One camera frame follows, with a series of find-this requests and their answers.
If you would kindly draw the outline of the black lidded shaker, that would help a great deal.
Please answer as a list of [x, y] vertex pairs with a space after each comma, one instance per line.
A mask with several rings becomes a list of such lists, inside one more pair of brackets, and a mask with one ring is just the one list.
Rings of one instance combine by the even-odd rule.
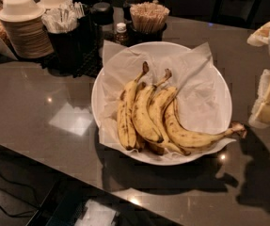
[[100, 40], [114, 38], [114, 10], [109, 3], [99, 2], [93, 8], [93, 22], [96, 25]]

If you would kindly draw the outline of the black cup with wooden stirrers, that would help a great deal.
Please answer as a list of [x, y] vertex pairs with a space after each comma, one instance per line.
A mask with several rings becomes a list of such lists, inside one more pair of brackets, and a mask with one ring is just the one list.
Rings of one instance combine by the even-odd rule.
[[161, 41], [167, 28], [166, 20], [169, 12], [168, 8], [156, 1], [131, 5], [130, 28], [134, 42]]

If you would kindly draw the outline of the spotted yellow banana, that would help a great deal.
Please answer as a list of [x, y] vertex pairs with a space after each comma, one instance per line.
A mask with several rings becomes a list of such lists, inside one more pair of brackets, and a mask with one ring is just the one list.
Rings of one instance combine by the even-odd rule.
[[176, 96], [177, 89], [175, 87], [168, 87], [161, 89], [152, 99], [149, 105], [149, 115], [153, 123], [157, 126], [159, 131], [162, 134], [163, 141], [160, 143], [149, 143], [150, 149], [159, 155], [165, 153], [165, 149], [169, 151], [176, 152], [182, 155], [189, 155], [190, 152], [185, 151], [184, 149], [175, 145], [167, 135], [165, 126], [164, 126], [164, 113], [167, 106], [173, 101]]
[[136, 131], [132, 123], [132, 109], [138, 82], [148, 71], [149, 65], [144, 61], [142, 64], [142, 72], [124, 86], [119, 97], [117, 129], [119, 142], [126, 150], [132, 150], [136, 144]]
[[189, 152], [204, 151], [224, 137], [234, 133], [246, 136], [246, 128], [239, 122], [233, 122], [230, 127], [220, 134], [208, 134], [190, 131], [182, 127], [178, 118], [178, 102], [174, 99], [164, 114], [164, 124], [168, 137], [179, 147]]
[[147, 85], [135, 97], [132, 111], [133, 125], [137, 133], [151, 143], [163, 141], [161, 132], [149, 115], [151, 97], [154, 95], [156, 89], [164, 84], [171, 76], [171, 70], [165, 69], [165, 76], [160, 81], [156, 84]]

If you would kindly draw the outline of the small brown sauce bottle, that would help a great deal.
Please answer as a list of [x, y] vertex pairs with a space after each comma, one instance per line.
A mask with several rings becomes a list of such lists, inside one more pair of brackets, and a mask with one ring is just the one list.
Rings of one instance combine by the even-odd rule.
[[115, 42], [123, 46], [127, 46], [129, 42], [129, 36], [127, 26], [125, 23], [116, 24]]

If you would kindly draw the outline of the white paper on floor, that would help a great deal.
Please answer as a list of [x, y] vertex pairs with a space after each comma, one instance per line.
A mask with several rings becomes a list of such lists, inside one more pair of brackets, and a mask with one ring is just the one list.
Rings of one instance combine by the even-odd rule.
[[74, 226], [116, 226], [116, 214], [114, 209], [100, 202], [88, 200]]

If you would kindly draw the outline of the front stack paper bowls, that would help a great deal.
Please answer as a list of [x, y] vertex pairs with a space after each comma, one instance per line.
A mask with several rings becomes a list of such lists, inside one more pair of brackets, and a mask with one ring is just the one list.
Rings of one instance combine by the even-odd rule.
[[16, 54], [25, 59], [45, 57], [53, 53], [41, 16], [45, 9], [34, 0], [3, 0], [0, 22], [6, 30]]

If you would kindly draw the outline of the black cup with plastic cutlery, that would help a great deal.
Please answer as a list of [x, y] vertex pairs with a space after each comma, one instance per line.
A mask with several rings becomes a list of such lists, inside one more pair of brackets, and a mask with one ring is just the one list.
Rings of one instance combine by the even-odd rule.
[[72, 73], [82, 63], [78, 22], [82, 15], [80, 5], [67, 0], [58, 8], [46, 11], [41, 17], [61, 71]]

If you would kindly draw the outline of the black mesh organizer tray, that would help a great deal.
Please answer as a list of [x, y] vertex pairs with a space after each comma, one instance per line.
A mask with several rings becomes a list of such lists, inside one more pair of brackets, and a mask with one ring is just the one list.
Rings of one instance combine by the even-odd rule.
[[97, 77], [103, 67], [96, 46], [90, 52], [83, 53], [83, 62], [77, 65], [75, 69], [64, 69], [55, 53], [43, 57], [40, 60], [40, 65], [54, 75], [71, 75], [72, 77], [86, 75], [94, 78]]

